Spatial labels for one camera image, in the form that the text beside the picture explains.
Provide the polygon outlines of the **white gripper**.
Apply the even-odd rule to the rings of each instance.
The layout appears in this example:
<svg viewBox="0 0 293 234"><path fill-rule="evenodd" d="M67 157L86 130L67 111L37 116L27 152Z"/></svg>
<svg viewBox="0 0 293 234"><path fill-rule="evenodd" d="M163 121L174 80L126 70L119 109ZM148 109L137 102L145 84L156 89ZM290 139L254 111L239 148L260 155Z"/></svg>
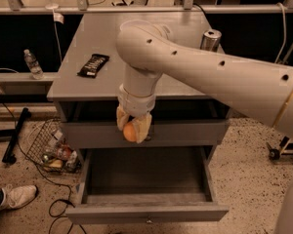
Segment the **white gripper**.
<svg viewBox="0 0 293 234"><path fill-rule="evenodd" d="M132 120L136 143L142 143L151 125L152 116L150 111L155 107L155 87L138 85L134 87L122 84L119 87L118 101L116 108L116 123L119 131L122 131L128 123L129 115L135 117Z"/></svg>

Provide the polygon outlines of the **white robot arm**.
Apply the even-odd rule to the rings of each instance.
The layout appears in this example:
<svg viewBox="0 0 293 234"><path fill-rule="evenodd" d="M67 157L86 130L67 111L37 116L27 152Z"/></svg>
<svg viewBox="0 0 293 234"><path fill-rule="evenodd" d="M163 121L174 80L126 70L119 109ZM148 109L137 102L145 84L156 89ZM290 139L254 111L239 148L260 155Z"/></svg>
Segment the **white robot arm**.
<svg viewBox="0 0 293 234"><path fill-rule="evenodd" d="M116 119L127 140L146 139L163 74L293 139L293 66L181 46L164 26L141 20L120 26L116 49L126 62Z"/></svg>

